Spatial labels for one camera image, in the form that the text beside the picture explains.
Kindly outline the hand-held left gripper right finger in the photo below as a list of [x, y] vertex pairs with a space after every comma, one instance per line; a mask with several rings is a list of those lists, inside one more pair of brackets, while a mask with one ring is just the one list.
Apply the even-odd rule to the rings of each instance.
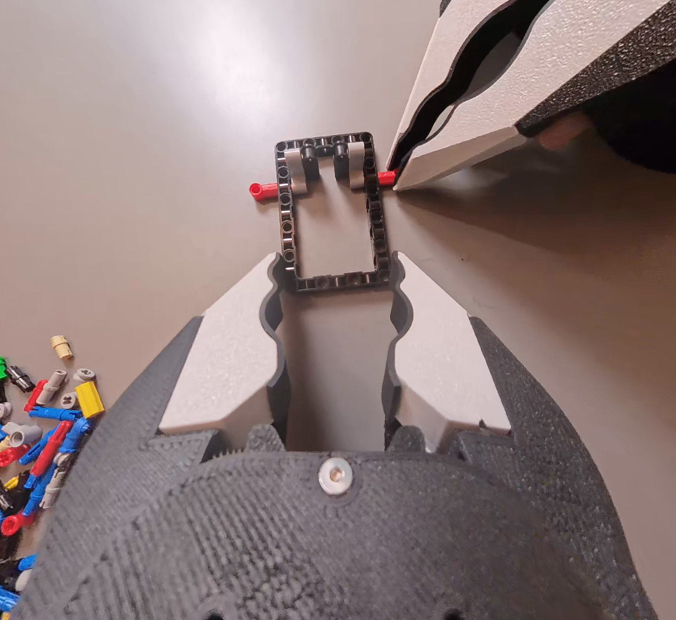
[[511, 423], [469, 313], [406, 254], [392, 254], [395, 329], [383, 376], [384, 445], [418, 428], [427, 452], [457, 433], [506, 437]]

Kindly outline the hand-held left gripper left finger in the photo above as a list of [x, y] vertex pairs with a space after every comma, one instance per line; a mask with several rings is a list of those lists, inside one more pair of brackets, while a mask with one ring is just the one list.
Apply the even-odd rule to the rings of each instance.
[[291, 386], [283, 343], [284, 263], [270, 253], [203, 314], [159, 422], [164, 435], [219, 430], [245, 444], [249, 430], [271, 424], [285, 437]]

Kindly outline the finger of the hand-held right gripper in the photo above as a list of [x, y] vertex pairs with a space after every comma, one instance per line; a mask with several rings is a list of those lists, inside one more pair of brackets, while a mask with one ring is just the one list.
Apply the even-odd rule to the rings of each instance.
[[388, 168], [403, 161], [457, 104], [489, 52], [530, 22], [547, 0], [443, 0], [440, 15], [401, 118]]
[[523, 144], [517, 123], [672, 0], [550, 0], [506, 69], [416, 146], [394, 190], [404, 192]]

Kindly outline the black lego frame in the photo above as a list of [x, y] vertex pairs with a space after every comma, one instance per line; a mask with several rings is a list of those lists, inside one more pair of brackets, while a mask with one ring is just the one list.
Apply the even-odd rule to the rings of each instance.
[[[303, 277], [296, 202], [308, 195], [320, 178], [319, 161], [330, 158], [334, 175], [346, 179], [350, 189], [364, 193], [373, 269], [336, 275]], [[369, 132], [302, 137], [275, 146], [281, 260], [292, 292], [310, 294], [348, 289], [384, 287], [390, 281], [391, 258], [373, 136]]]

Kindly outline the pile of small lego pieces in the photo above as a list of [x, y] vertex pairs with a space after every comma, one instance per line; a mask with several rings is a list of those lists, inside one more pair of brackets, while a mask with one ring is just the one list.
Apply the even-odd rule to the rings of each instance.
[[16, 557], [25, 531], [52, 508], [84, 442], [106, 409], [97, 375], [56, 370], [33, 381], [1, 357], [1, 618], [11, 617], [37, 554]]

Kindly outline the person's right hand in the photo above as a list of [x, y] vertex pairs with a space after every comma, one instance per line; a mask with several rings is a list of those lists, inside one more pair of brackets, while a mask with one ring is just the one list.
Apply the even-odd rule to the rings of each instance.
[[594, 121], [585, 112], [573, 112], [546, 127], [535, 140], [547, 151], [561, 151], [573, 139], [594, 128]]

